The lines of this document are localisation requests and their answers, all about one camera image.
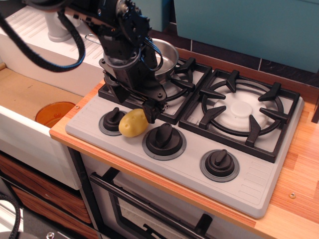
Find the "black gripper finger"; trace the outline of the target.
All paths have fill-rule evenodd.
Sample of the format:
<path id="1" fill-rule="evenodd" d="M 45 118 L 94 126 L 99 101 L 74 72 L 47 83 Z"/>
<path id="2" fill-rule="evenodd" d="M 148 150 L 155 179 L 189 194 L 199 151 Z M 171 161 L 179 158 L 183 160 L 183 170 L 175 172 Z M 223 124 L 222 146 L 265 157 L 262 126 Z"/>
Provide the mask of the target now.
<path id="1" fill-rule="evenodd" d="M 156 119 L 162 113 L 162 105 L 152 99 L 148 99 L 142 104 L 143 111 L 147 118 L 148 123 L 155 123 Z"/>
<path id="2" fill-rule="evenodd" d="M 107 83 L 107 87 L 119 103 L 123 103 L 131 94 L 134 93 L 132 90 L 126 89 L 119 84 L 111 85 Z"/>

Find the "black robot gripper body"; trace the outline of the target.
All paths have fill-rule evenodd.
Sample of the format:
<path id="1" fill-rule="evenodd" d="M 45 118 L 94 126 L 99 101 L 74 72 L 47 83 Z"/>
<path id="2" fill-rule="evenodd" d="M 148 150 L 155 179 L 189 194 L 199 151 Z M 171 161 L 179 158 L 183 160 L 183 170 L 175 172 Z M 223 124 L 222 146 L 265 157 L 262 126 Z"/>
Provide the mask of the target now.
<path id="1" fill-rule="evenodd" d="M 99 64 L 105 70 L 104 79 L 106 84 L 122 85 L 126 89 L 134 92 L 131 95 L 141 98 L 143 101 L 152 99 L 161 105 L 165 105 L 167 98 L 166 92 L 163 86 L 155 79 L 155 73 L 141 60 L 140 53 L 136 53 L 127 61 L 109 58 L 118 60 L 122 64 L 128 64 L 133 61 L 134 57 L 137 57 L 138 63 L 134 63 L 132 68 L 116 71 L 116 73 L 114 73 L 113 69 L 107 69 L 106 66 L 103 67 L 102 64 L 104 64 L 105 61 L 100 59 Z"/>

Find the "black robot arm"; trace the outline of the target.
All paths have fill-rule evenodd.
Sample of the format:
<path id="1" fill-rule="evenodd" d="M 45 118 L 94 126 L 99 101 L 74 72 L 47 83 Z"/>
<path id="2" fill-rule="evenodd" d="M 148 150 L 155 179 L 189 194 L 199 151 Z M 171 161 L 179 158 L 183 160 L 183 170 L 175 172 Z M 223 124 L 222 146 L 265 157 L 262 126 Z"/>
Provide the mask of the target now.
<path id="1" fill-rule="evenodd" d="M 129 96 L 142 99 L 142 108 L 149 123 L 154 123 L 163 112 L 166 92 L 156 81 L 155 73 L 163 62 L 161 54 L 149 37 L 150 20 L 130 0 L 28 0 L 26 4 L 44 12 L 55 12 L 74 39 L 79 57 L 71 65 L 47 61 L 31 50 L 1 18 L 0 26 L 19 50 L 35 65 L 51 72 L 71 71 L 85 58 L 84 42 L 71 19 L 80 19 L 98 37 L 104 50 L 104 60 L 115 75 L 105 74 L 105 81 L 118 102 Z"/>

